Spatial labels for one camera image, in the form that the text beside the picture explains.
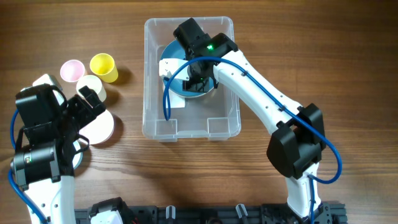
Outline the cream bowl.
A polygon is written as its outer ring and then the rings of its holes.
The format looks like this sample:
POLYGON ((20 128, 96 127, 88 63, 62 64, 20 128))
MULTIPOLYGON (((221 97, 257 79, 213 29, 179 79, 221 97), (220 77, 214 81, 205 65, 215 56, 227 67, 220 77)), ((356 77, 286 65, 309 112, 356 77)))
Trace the cream bowl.
POLYGON ((175 91, 174 93, 182 98, 198 98, 198 97, 202 97, 205 95, 210 95, 212 92, 213 92, 213 90, 210 90, 208 92, 203 92, 203 93, 190 92, 190 91, 175 91))

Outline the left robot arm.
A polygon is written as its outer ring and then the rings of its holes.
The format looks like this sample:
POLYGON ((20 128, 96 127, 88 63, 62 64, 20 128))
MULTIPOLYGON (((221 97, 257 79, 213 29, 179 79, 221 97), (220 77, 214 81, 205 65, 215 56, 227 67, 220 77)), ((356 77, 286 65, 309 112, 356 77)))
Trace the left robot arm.
POLYGON ((24 123, 14 144, 8 174, 12 188, 28 206, 32 223, 75 223, 75 141, 80 129, 106 107, 87 86, 60 103, 55 85, 28 87, 16 95, 16 107, 24 123))

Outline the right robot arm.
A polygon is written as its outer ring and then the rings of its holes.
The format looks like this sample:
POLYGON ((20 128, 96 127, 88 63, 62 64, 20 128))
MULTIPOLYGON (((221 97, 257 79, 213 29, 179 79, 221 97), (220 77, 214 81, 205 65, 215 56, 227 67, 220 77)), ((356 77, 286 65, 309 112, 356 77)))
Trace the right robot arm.
POLYGON ((304 222, 312 221, 320 206, 314 178, 326 147, 323 115, 318 107, 285 96, 248 62, 237 44, 226 34, 214 37, 189 18, 173 32, 185 52, 166 76, 170 88, 178 75, 184 75, 182 95, 208 93, 223 85, 236 94, 256 114, 271 135, 267 156, 285 177, 287 205, 304 222))

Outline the white label in container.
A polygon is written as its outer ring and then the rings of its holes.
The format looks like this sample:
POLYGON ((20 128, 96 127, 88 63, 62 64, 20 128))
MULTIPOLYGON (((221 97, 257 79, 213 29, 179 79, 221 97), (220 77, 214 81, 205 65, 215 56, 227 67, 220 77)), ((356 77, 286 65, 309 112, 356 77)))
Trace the white label in container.
POLYGON ((185 98, 169 90, 169 101, 171 108, 184 108, 185 98))

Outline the clear plastic storage container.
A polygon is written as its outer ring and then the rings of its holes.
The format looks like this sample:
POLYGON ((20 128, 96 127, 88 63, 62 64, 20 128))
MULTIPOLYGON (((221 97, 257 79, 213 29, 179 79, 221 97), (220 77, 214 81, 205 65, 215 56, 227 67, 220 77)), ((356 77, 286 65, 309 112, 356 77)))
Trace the clear plastic storage container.
POLYGON ((174 30, 184 17, 151 18, 144 25, 144 99, 142 132, 148 139, 177 141, 181 138, 227 140, 241 130, 239 98, 223 85, 210 95, 185 98, 184 108, 172 108, 165 120, 162 97, 166 82, 159 77, 160 56, 175 40, 174 30))

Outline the cream cup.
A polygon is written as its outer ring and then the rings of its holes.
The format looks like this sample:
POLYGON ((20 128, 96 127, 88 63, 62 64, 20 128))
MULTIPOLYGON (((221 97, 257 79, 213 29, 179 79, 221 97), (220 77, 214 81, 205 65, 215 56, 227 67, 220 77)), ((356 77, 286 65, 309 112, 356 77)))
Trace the cream cup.
POLYGON ((94 90, 98 95, 100 101, 104 102, 106 99, 106 91, 102 84, 102 81, 95 75, 85 75, 80 78, 76 84, 76 92, 83 97, 83 95, 79 92, 79 89, 87 86, 88 88, 94 90))

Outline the pale pink bowl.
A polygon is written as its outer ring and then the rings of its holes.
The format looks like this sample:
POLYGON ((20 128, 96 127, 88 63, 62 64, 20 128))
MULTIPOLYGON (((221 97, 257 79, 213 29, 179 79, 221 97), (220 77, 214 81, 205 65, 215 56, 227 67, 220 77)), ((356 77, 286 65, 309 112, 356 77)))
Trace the pale pink bowl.
POLYGON ((101 113, 90 124, 86 125, 79 132, 80 135, 86 137, 90 144, 99 144, 107 141, 114 131, 113 115, 106 110, 101 113))

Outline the pink cup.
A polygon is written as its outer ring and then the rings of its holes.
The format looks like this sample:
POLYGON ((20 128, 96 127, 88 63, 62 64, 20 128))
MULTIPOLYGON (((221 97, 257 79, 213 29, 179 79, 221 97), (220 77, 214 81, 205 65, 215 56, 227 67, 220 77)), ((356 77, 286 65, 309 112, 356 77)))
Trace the pink cup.
POLYGON ((69 83, 77 82, 87 74, 84 64, 79 60, 69 60, 65 62, 60 69, 61 78, 69 83))

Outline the yellow cup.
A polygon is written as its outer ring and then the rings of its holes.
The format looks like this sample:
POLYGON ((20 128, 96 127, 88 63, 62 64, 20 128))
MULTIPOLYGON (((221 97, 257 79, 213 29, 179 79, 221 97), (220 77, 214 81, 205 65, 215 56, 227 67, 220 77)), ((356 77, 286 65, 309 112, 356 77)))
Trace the yellow cup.
POLYGON ((106 53, 97 54, 90 60, 90 70, 106 83, 113 83, 118 79, 115 61, 106 53))

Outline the green bowl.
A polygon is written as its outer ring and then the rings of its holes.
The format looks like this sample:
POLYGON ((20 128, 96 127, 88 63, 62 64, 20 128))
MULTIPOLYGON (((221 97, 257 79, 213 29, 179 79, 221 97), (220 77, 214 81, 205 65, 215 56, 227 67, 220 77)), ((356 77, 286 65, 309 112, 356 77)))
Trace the green bowl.
MULTIPOLYGON (((79 151, 81 149, 80 143, 78 141, 75 141, 73 143, 73 146, 76 151, 79 151)), ((78 166, 81 164, 82 160, 83 160, 83 153, 82 152, 76 153, 72 160, 73 168, 77 169, 78 166)))

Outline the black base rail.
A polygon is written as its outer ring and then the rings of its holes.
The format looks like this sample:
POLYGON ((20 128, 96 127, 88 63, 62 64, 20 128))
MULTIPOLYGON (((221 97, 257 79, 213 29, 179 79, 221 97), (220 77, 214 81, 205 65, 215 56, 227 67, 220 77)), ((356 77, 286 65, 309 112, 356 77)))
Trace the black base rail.
POLYGON ((347 223, 345 205, 342 203, 322 202, 314 206, 313 215, 300 218, 285 204, 266 203, 260 206, 245 206, 243 204, 228 207, 197 207, 175 208, 156 206, 122 206, 122 218, 116 223, 140 224, 271 224, 271 223, 347 223))

